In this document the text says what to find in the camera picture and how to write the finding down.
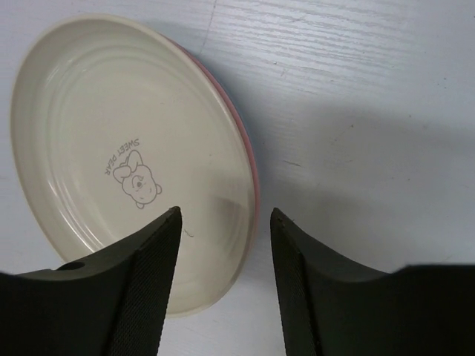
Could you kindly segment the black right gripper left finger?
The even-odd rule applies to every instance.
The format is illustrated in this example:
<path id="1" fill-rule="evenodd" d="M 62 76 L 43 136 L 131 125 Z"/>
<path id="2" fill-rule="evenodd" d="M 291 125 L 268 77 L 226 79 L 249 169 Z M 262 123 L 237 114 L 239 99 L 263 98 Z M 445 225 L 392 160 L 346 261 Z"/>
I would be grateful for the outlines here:
<path id="1" fill-rule="evenodd" d="M 3 355 L 155 355 L 182 230 L 178 207 L 56 270 L 1 275 Z"/>

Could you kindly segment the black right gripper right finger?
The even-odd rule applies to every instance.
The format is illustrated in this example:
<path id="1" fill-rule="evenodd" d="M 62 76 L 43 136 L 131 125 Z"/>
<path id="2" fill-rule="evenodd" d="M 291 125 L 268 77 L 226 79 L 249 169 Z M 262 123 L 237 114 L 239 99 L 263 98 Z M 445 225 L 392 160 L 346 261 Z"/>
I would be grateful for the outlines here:
<path id="1" fill-rule="evenodd" d="M 270 217 L 288 355 L 472 355 L 474 267 L 406 266 L 385 273 Z"/>

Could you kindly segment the pink plastic plate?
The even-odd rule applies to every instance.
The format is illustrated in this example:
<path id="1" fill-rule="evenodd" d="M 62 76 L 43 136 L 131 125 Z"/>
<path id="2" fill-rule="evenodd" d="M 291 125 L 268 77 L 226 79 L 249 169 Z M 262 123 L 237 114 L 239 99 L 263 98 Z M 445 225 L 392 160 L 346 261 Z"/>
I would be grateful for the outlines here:
<path id="1" fill-rule="evenodd" d="M 261 207 L 261 184 L 260 184 L 260 177 L 259 177 L 259 170 L 258 170 L 258 162 L 255 156 L 255 150 L 252 144 L 252 137 L 249 135 L 248 126 L 246 121 L 243 118 L 242 112 L 239 108 L 239 105 L 236 101 L 230 96 L 229 90 L 223 85 L 222 81 L 219 77 L 216 77 L 196 56 L 191 54 L 187 51 L 184 47 L 172 41 L 174 45 L 180 48 L 189 58 L 192 60 L 196 66 L 200 68 L 203 74 L 208 78 L 208 80 L 213 84 L 215 90 L 221 96 L 223 102 L 226 104 L 237 130 L 240 134 L 241 141 L 245 148 L 245 152 L 247 155 L 247 159 L 249 162 L 250 171 L 252 174 L 252 181 L 253 181 L 253 192 L 255 198 L 255 212 L 254 212 L 254 222 L 253 222 L 253 237 L 257 236 L 258 233 L 258 222 L 259 222 L 259 214 L 260 214 L 260 207 Z"/>

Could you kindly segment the cream plastic plate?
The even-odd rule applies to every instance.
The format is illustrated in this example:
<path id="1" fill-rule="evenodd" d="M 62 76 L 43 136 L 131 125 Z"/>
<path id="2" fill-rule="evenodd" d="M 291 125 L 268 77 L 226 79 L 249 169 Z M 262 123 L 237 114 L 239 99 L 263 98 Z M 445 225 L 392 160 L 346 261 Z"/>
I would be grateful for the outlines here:
<path id="1" fill-rule="evenodd" d="M 238 278 L 254 239 L 249 162 L 221 96 L 172 40 L 106 14 L 54 24 L 19 68 L 10 133 L 30 210 L 64 261 L 177 206 L 168 316 L 207 309 Z"/>

